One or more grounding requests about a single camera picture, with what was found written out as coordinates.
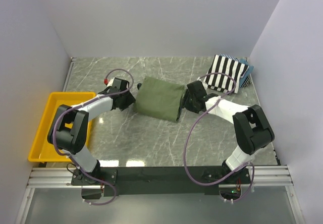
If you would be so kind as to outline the olive green tank top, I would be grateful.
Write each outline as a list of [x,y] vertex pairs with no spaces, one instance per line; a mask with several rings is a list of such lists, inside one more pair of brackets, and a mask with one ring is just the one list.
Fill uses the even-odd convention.
[[170,122],[179,120],[186,91],[184,85],[146,76],[137,84],[137,89],[135,112]]

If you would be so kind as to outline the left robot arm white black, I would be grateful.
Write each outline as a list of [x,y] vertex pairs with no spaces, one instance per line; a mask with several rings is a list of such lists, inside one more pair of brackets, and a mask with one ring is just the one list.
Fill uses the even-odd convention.
[[83,179],[91,185],[99,182],[101,167],[86,147],[88,122],[97,116],[128,108],[135,102],[130,92],[133,82],[120,78],[105,80],[107,88],[85,102],[58,107],[47,135],[58,154],[67,156],[83,172]]

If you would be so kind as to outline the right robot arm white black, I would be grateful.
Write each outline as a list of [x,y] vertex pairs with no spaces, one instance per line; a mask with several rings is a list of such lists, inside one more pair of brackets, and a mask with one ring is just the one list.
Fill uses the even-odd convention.
[[186,150],[194,127],[206,115],[221,118],[231,123],[235,131],[237,146],[220,167],[221,181],[235,182],[239,178],[239,171],[251,164],[253,157],[273,142],[275,138],[263,109],[257,104],[245,106],[225,100],[222,96],[214,93],[207,94],[201,81],[194,81],[187,85],[184,99],[185,109],[200,114],[189,130],[183,151],[185,172],[194,182],[197,182],[197,180],[189,172]]

